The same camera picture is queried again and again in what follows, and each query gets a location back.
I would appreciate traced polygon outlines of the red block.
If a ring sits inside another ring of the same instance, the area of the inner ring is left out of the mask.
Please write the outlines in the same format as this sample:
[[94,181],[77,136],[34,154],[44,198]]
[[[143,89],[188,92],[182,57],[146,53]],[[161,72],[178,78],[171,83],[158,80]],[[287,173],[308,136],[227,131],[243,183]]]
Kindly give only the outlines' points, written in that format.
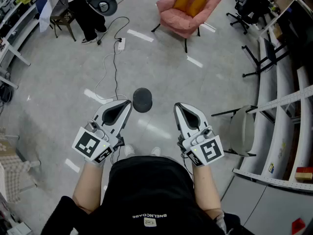
[[291,226],[291,235],[300,235],[305,227],[305,222],[301,218],[296,219]]

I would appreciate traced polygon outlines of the person's right forearm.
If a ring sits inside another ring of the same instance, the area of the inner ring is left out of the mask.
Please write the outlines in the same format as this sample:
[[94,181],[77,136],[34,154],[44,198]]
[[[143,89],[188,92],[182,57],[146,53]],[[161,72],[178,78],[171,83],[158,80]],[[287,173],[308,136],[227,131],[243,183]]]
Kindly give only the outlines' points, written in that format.
[[223,214],[220,196],[213,180],[209,165],[192,165],[195,199],[198,206],[211,218]]

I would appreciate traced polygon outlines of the white shelf unit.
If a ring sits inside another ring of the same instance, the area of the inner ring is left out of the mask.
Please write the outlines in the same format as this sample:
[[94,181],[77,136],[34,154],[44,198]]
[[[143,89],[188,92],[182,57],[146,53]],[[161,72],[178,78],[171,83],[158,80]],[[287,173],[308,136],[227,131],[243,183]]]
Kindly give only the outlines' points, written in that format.
[[0,0],[0,36],[19,50],[38,25],[37,0]]

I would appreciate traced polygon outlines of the person's left white shoe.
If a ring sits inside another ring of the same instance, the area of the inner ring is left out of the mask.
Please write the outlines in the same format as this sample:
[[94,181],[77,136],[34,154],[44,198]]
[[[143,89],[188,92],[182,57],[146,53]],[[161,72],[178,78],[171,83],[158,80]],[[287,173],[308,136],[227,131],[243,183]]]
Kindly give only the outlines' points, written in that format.
[[129,145],[129,144],[125,146],[124,152],[125,152],[125,157],[126,158],[132,157],[132,156],[135,155],[134,148],[131,145]]

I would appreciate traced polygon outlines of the grey folding chair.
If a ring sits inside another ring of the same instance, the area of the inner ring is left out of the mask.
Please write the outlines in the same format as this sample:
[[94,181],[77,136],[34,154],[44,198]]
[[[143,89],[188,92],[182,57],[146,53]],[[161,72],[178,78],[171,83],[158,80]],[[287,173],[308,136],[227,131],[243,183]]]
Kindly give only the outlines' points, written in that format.
[[254,118],[249,112],[257,109],[257,106],[246,105],[242,108],[212,114],[212,117],[232,113],[229,126],[230,148],[224,153],[239,155],[242,157],[255,157],[250,153],[254,142]]

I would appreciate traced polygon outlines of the black metal stand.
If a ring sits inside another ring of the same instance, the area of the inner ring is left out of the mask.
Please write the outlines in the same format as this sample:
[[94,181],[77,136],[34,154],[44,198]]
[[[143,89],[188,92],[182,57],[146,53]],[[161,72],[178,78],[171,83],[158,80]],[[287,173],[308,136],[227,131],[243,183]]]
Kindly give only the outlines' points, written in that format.
[[287,47],[286,42],[283,42],[279,46],[275,46],[274,43],[271,42],[269,33],[268,33],[268,38],[269,39],[266,39],[266,38],[263,39],[266,55],[261,60],[256,59],[256,57],[252,54],[251,50],[248,48],[247,45],[241,46],[241,49],[246,50],[248,52],[249,56],[252,58],[252,61],[256,65],[255,72],[243,73],[242,78],[246,78],[248,76],[253,76],[253,75],[261,77],[262,73],[268,72],[274,66],[278,67],[278,63],[284,58],[289,56],[290,54],[289,49],[286,49],[278,57],[276,56],[276,54],[278,54],[281,50],[284,50]]

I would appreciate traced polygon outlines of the black mesh waste bin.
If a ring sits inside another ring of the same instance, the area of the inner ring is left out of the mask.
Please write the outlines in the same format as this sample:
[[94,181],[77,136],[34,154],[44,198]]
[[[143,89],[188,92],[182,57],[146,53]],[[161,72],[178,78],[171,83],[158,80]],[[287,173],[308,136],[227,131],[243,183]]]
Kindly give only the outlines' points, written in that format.
[[146,88],[139,88],[133,94],[133,108],[140,112],[146,113],[152,107],[152,94]]

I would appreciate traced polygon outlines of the wooden box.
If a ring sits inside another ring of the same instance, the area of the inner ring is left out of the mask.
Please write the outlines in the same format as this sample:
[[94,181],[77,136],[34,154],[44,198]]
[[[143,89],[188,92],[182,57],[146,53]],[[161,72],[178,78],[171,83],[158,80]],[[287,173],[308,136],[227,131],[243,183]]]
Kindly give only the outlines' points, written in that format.
[[294,177],[302,181],[313,180],[313,167],[298,167]]

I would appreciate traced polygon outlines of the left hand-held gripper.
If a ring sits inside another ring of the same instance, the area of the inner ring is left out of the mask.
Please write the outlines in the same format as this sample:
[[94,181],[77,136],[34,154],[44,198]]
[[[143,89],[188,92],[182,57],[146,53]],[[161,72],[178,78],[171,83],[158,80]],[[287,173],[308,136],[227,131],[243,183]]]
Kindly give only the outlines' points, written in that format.
[[[102,165],[109,155],[125,145],[120,131],[125,127],[130,113],[130,100],[115,100],[106,103],[96,111],[94,120],[81,127],[72,148],[82,155],[86,162]],[[101,125],[111,125],[111,130]]]

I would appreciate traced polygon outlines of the person's left forearm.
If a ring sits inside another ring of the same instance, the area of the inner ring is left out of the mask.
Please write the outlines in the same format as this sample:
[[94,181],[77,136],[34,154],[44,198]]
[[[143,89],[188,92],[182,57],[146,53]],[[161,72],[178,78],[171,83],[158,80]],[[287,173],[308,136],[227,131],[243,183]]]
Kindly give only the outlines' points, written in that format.
[[87,214],[92,213],[101,202],[103,167],[85,162],[72,199]]

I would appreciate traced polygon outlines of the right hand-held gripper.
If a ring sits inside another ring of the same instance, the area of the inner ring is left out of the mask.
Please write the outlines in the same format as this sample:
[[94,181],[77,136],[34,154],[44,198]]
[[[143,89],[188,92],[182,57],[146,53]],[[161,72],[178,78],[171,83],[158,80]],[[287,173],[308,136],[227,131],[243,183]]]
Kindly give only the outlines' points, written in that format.
[[[212,126],[207,126],[207,119],[201,110],[179,102],[174,105],[174,115],[181,133],[178,146],[194,166],[206,166],[224,156],[220,137],[214,136]],[[190,130],[200,131],[191,136]]]

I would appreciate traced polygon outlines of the white cloth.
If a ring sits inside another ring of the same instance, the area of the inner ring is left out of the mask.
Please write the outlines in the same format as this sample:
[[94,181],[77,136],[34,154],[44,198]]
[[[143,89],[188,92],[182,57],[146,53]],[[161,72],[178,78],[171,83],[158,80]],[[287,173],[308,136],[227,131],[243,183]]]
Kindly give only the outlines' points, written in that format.
[[39,25],[40,25],[40,32],[45,32],[51,25],[50,22],[50,16],[52,13],[52,6],[51,6],[51,0],[48,0],[46,4],[44,5],[40,16],[39,16]]

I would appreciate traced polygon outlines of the black office chair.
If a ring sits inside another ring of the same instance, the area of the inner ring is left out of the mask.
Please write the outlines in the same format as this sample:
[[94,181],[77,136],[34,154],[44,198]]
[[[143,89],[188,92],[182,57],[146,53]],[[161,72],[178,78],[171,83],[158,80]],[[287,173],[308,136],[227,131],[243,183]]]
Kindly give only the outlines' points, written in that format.
[[237,10],[236,15],[231,13],[226,13],[226,16],[231,16],[235,21],[231,22],[230,25],[240,24],[243,28],[244,34],[247,34],[247,30],[249,29],[249,25],[257,24],[259,22],[259,18],[262,18],[264,21],[264,25],[267,24],[265,14],[268,14],[270,9],[271,0],[238,0],[235,5],[235,9]]

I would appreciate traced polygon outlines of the blue chair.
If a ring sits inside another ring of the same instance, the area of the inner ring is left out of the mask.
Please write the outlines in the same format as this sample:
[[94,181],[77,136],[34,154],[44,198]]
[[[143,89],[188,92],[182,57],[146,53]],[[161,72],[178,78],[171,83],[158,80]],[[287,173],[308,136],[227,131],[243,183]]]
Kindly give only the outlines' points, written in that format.
[[39,15],[42,13],[42,10],[43,10],[44,6],[46,5],[46,3],[47,3],[47,0],[37,0],[35,2],[36,9],[37,9],[37,12]]

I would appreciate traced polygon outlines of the checkered cloth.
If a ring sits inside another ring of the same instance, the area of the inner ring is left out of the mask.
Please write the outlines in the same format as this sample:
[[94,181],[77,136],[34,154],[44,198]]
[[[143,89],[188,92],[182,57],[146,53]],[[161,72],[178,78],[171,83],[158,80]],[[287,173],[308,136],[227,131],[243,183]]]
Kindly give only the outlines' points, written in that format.
[[39,160],[22,161],[15,148],[9,142],[10,138],[18,136],[6,134],[6,129],[0,127],[0,194],[8,203],[20,200],[21,177],[27,175],[30,168],[41,165]]

